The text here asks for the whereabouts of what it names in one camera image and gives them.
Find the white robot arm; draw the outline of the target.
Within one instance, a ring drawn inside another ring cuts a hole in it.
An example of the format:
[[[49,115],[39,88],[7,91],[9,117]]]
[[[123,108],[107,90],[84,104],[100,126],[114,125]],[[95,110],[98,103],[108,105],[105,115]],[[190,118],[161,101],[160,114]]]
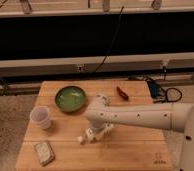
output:
[[[183,134],[179,171],[194,171],[194,103],[160,103],[109,106],[108,97],[97,94],[85,112],[94,132],[106,124],[122,124]]]

